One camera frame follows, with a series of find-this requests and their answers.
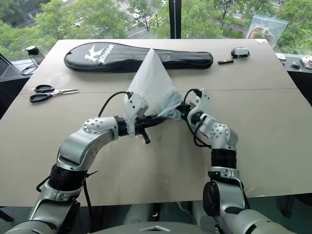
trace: white plastic bag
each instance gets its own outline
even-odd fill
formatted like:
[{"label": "white plastic bag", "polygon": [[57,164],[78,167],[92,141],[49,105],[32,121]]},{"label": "white plastic bag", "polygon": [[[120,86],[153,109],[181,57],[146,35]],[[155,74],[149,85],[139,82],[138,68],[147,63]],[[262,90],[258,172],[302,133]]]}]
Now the white plastic bag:
[{"label": "white plastic bag", "polygon": [[145,115],[161,114],[164,117],[180,118],[175,107],[182,101],[181,94],[172,85],[166,69],[153,49],[146,55],[128,91],[145,98],[149,106]]},{"label": "white plastic bag", "polygon": [[267,16],[253,16],[246,39],[266,39],[274,47],[288,21]]}]

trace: black tube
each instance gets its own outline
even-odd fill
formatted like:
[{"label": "black tube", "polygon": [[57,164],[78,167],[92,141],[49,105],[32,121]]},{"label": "black tube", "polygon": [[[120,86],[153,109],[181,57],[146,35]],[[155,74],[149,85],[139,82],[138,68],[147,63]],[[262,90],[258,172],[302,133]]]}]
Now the black tube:
[{"label": "black tube", "polygon": [[53,165],[49,185],[61,191],[73,191],[82,186],[87,171],[75,172]]},{"label": "black tube", "polygon": [[226,149],[212,149],[211,166],[236,169],[236,151]]},{"label": "black tube", "polygon": [[120,137],[128,135],[127,124],[124,118],[114,116],[118,124],[118,135]]}]

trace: beige table surface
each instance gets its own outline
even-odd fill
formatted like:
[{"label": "beige table surface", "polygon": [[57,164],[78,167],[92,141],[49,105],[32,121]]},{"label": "beige table surface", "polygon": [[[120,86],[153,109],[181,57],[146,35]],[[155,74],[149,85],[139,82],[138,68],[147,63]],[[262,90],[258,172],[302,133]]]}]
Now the beige table surface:
[{"label": "beige table surface", "polygon": [[[64,139],[98,114],[105,100],[126,90],[134,73],[83,73],[69,70],[64,55],[93,40],[61,40],[29,79],[0,120],[0,204],[32,206],[36,185],[48,176]],[[248,197],[312,192],[312,109],[267,43],[256,40],[197,39],[106,40],[155,49],[209,51],[207,70],[169,70],[184,95],[190,88],[211,90],[208,113],[233,128],[239,137],[237,167]],[[238,46],[249,47],[249,58],[219,66]],[[39,84],[77,88],[80,93],[31,104]],[[104,116],[123,114],[116,97]],[[209,180],[210,150],[194,145],[183,121],[168,120],[149,130],[144,145],[124,136],[103,147],[88,180],[93,205],[201,200]],[[85,205],[83,193],[79,201]]]}]

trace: small black object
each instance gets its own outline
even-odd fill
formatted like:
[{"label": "small black object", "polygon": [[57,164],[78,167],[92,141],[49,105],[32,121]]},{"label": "small black object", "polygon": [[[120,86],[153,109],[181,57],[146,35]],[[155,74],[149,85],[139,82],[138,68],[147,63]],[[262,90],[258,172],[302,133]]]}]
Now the small black object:
[{"label": "small black object", "polygon": [[37,54],[39,54],[39,49],[36,46],[34,46],[34,45],[27,47],[26,50],[27,50],[29,55],[37,55]]},{"label": "small black object", "polygon": [[216,182],[206,183],[203,192],[203,208],[208,216],[220,215],[220,194]]},{"label": "small black object", "polygon": [[224,59],[224,60],[218,61],[219,65],[227,64],[227,63],[234,63],[234,60],[233,59]]},{"label": "small black object", "polygon": [[29,101],[31,103],[42,102],[50,99],[51,97],[53,97],[52,94],[34,94],[29,97]]},{"label": "small black object", "polygon": [[54,91],[54,87],[51,86],[51,85],[48,85],[48,84],[41,84],[41,85],[38,85],[34,91],[36,93],[51,93]]},{"label": "small black object", "polygon": [[300,69],[300,64],[298,62],[293,62],[291,66],[295,69]]},{"label": "small black object", "polygon": [[[91,42],[69,51],[64,63],[81,72],[137,72],[149,50],[112,42]],[[214,61],[208,52],[154,50],[166,69],[207,69]]]}]

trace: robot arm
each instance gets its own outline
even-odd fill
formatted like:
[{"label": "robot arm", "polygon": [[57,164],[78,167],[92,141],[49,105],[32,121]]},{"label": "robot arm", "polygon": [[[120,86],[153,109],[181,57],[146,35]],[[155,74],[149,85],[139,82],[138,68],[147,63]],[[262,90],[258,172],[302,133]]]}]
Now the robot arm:
[{"label": "robot arm", "polygon": [[210,101],[209,93],[196,90],[197,105],[182,103],[178,108],[188,124],[198,129],[211,142],[211,168],[203,191],[203,208],[212,216],[221,234],[292,234],[280,224],[251,210],[244,186],[236,169],[237,134],[226,124],[204,113]]},{"label": "robot arm", "polygon": [[[211,142],[212,166],[208,172],[211,181],[206,183],[203,192],[203,206],[207,215],[214,217],[221,234],[292,234],[259,212],[249,209],[236,169],[237,134],[204,112],[210,100],[206,90],[196,89],[195,93],[197,105],[183,102],[177,109],[190,128],[195,129],[194,132],[191,129],[194,138],[200,134]],[[149,143],[144,129],[165,120],[162,117],[145,117],[143,114],[146,109],[145,101],[132,94],[126,103],[125,118],[91,118],[81,129],[71,134],[58,151],[56,164],[43,185],[29,221],[15,226],[7,233],[67,232],[79,209],[76,198],[98,151],[124,135],[141,134],[145,143]]]},{"label": "robot arm", "polygon": [[148,144],[150,140],[145,128],[165,120],[164,117],[144,116],[147,108],[148,105],[141,96],[131,94],[126,102],[125,118],[91,118],[77,132],[69,135],[59,148],[56,163],[42,187],[28,221],[7,233],[67,232],[75,222],[80,207],[76,199],[99,150],[125,135],[142,135]]}]

